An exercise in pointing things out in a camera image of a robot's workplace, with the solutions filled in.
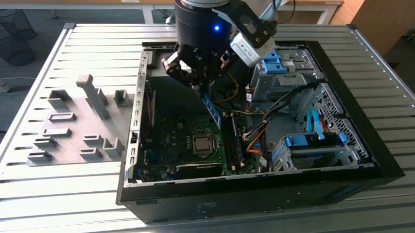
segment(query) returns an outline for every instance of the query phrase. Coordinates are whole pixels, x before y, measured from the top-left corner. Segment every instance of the blue plastic clip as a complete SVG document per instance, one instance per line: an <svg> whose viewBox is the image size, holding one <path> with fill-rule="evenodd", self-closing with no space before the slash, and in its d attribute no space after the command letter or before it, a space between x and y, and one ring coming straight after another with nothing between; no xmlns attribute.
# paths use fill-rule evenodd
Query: blue plastic clip
<svg viewBox="0 0 415 233"><path fill-rule="evenodd" d="M290 141L290 138L284 138L285 139L285 144L286 144L286 147L292 147L292 141Z"/></svg>
<svg viewBox="0 0 415 233"><path fill-rule="evenodd" d="M273 159L276 158L277 154L278 154L278 151L276 150L276 151L273 152L273 154L272 154L270 160L273 160Z"/></svg>
<svg viewBox="0 0 415 233"><path fill-rule="evenodd" d="M278 58L280 58L280 56L277 55L276 50L270 49L270 51L269 51L268 55L264 57L262 61L265 63L280 63Z"/></svg>
<svg viewBox="0 0 415 233"><path fill-rule="evenodd" d="M306 132L312 133L312 125L313 125L313 130L318 135L318 139L324 139L324 134L320 126L320 121L318 121L318 112L314 109L308 110L306 114Z"/></svg>
<svg viewBox="0 0 415 233"><path fill-rule="evenodd" d="M286 68L282 66L278 60L280 56L276 53L276 50L272 49L268 55L261 60L264 65L264 71L266 74L284 74L286 73Z"/></svg>
<svg viewBox="0 0 415 233"><path fill-rule="evenodd" d="M344 133L338 133L338 138L340 138L342 144L345 144L346 143L346 136Z"/></svg>
<svg viewBox="0 0 415 233"><path fill-rule="evenodd" d="M304 135L292 135L292 136L289 136L289 139L290 139L292 145L294 147L308 146L306 138Z"/></svg>

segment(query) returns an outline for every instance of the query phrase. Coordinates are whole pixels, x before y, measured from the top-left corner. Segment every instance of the wooden desk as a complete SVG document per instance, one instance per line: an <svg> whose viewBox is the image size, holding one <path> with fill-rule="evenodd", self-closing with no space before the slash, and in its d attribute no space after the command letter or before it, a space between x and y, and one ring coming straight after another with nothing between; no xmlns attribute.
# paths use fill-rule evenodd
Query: wooden desk
<svg viewBox="0 0 415 233"><path fill-rule="evenodd" d="M244 0L256 14L260 14L269 0ZM344 0L296 0L296 11L321 12L317 24L328 24L338 5ZM0 9L138 9L144 13L145 23L153 23L152 10L173 9L173 0L0 0ZM293 2L282 5L278 11L289 15Z"/></svg>

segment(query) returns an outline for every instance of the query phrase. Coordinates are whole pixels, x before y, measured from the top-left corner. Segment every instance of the motherboard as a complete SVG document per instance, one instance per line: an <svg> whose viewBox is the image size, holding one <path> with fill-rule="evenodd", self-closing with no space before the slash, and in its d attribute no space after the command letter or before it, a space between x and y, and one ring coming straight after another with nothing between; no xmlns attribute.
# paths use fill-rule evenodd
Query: motherboard
<svg viewBox="0 0 415 233"><path fill-rule="evenodd" d="M221 129L209 115L158 118L137 169L146 182L256 173L256 156L242 153L240 143L246 131L241 114L224 117Z"/></svg>

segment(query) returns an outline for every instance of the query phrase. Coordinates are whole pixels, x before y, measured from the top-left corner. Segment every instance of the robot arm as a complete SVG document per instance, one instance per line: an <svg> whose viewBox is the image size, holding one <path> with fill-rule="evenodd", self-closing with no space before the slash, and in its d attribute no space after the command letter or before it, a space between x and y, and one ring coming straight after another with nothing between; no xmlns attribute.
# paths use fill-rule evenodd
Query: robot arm
<svg viewBox="0 0 415 233"><path fill-rule="evenodd" d="M176 52L161 60L166 74L205 92L237 56L253 66L274 46L273 21L261 21L241 0L174 0ZM230 26L240 30L230 41ZM190 67L181 70L180 62Z"/></svg>

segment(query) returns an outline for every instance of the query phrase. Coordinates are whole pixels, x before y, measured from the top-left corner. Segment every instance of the floor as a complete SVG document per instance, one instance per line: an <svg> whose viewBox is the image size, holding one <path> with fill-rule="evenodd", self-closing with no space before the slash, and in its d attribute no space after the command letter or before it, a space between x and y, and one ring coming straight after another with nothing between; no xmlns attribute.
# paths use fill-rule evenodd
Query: floor
<svg viewBox="0 0 415 233"><path fill-rule="evenodd" d="M394 63L394 72L406 84L412 92L415 92L415 42L408 43L405 38L401 38L384 59L388 63Z"/></svg>
<svg viewBox="0 0 415 233"><path fill-rule="evenodd" d="M50 19L50 10L25 10L25 14L37 33L37 36L29 41L35 60L22 67L11 67L0 59L1 79L9 77L34 78L37 76L65 23L144 23L140 10L58 10L57 19ZM153 11L153 16L154 23L164 23L162 17L165 16L161 12ZM396 65L397 75L415 90L415 43L408 44L404 39L398 40L386 54L385 60ZM11 123L33 80L13 79L6 82L10 91L0 94L0 141L3 136L2 131L6 131Z"/></svg>

